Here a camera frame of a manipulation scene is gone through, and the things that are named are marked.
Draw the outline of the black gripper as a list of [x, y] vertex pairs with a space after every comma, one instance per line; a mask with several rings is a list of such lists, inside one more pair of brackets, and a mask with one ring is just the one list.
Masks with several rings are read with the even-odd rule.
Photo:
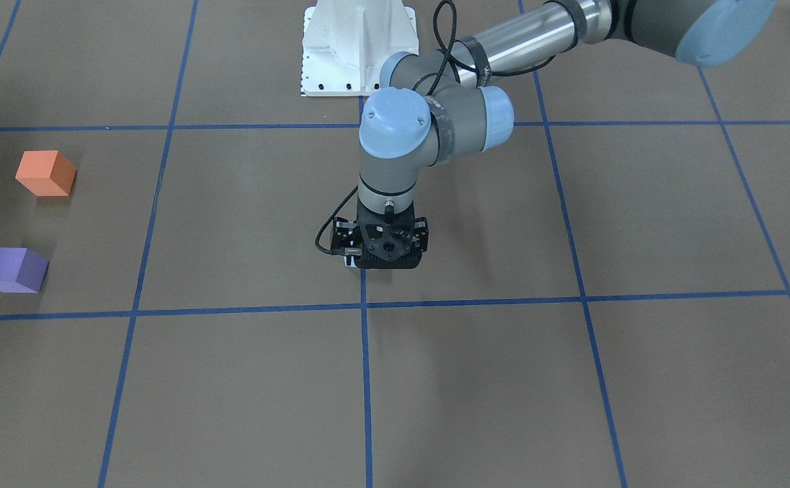
[[429, 225], [414, 216], [414, 206], [392, 214], [371, 212], [358, 206], [354, 222], [336, 217], [332, 229], [332, 252], [342, 256], [348, 268], [413, 269], [428, 250]]

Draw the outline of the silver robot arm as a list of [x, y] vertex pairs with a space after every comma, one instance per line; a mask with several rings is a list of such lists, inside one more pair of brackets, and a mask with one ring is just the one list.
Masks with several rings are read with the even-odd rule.
[[[355, 219], [332, 215], [315, 247], [360, 269], [416, 268], [429, 223], [414, 213], [420, 170], [506, 142], [515, 109], [495, 79], [534, 73], [580, 45], [620, 39], [707, 68], [726, 64], [763, 30], [773, 1], [547, 1], [473, 36], [439, 30], [435, 52], [398, 52], [359, 124]], [[330, 232], [328, 244], [321, 243]]]

